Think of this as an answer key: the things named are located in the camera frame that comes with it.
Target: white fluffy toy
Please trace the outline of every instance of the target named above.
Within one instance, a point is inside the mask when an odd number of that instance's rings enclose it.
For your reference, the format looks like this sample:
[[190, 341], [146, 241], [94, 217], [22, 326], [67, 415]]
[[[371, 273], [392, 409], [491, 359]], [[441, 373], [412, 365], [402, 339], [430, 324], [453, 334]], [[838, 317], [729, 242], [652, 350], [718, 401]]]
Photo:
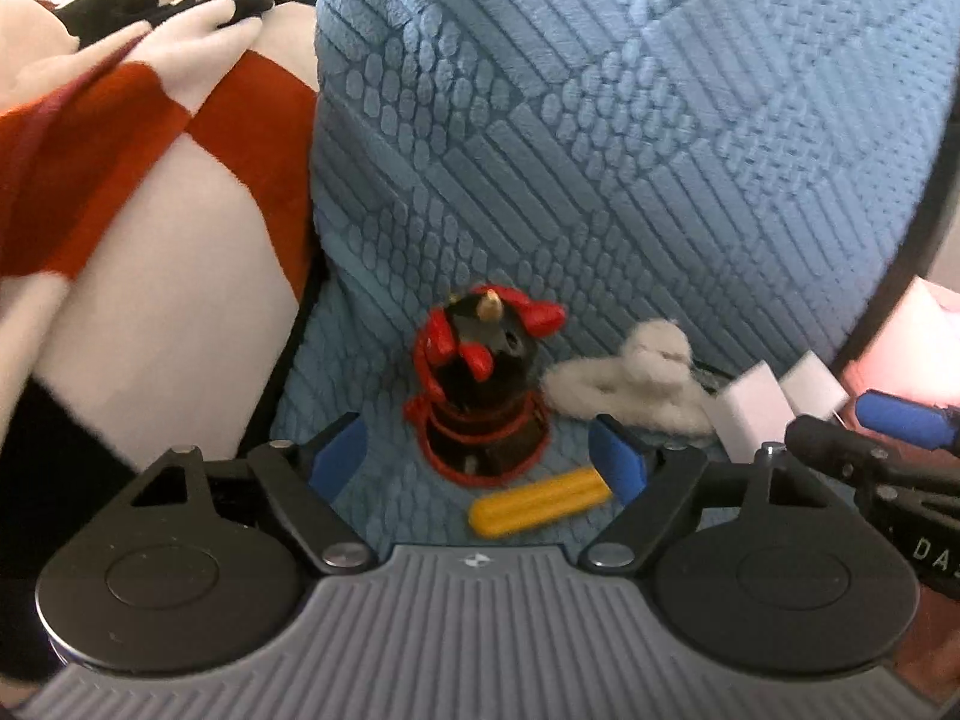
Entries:
[[707, 397], [690, 374], [683, 330], [666, 319], [640, 322], [619, 357], [579, 358], [551, 365], [542, 387], [547, 404], [564, 416], [608, 413], [624, 425], [703, 436], [713, 432]]

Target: blue fabric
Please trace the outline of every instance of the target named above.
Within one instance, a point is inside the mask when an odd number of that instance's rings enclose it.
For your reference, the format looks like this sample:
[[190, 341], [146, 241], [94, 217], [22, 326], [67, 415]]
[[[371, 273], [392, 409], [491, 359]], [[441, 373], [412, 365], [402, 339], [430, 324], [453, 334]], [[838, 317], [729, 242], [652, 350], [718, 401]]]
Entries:
[[[678, 319], [728, 370], [832, 357], [936, 153], [960, 0], [319, 0], [316, 222], [334, 271], [275, 423], [361, 410], [337, 508], [370, 543], [467, 543], [474, 493], [403, 402], [427, 308], [479, 280], [565, 303], [544, 359]], [[587, 461], [559, 421], [530, 477]], [[522, 541], [574, 550], [613, 504]]]

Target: toy figure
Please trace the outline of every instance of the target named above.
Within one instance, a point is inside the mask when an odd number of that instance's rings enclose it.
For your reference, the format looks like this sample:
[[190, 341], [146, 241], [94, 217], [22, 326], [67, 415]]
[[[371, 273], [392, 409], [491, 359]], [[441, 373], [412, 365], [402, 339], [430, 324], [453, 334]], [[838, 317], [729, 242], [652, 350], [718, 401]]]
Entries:
[[624, 425], [687, 436], [713, 432], [694, 379], [683, 330], [666, 319], [640, 322], [617, 357], [582, 357], [551, 365], [544, 399], [554, 412], [588, 420], [608, 413]]
[[440, 475], [494, 487], [536, 463], [549, 424], [528, 375], [536, 341], [565, 321], [563, 307], [499, 286], [478, 287], [430, 312], [414, 345], [424, 392], [405, 415]]

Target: black toy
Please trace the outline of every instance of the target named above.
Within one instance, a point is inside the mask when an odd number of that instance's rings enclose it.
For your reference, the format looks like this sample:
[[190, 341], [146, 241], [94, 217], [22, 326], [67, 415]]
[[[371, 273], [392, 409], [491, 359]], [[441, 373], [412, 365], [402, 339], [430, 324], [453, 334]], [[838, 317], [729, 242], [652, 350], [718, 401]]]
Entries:
[[502, 485], [529, 469], [549, 440], [528, 377], [536, 342], [565, 322], [562, 307], [483, 286], [430, 312], [416, 337], [422, 394], [406, 408], [431, 466], [466, 487]]

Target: yellow toy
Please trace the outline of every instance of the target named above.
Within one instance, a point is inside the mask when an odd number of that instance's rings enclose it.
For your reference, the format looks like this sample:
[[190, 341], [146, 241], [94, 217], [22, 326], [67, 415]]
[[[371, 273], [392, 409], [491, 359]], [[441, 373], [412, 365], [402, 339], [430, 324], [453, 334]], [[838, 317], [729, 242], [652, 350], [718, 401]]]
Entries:
[[478, 498], [469, 523], [477, 536], [502, 538], [579, 514], [610, 498], [610, 488], [593, 466]]

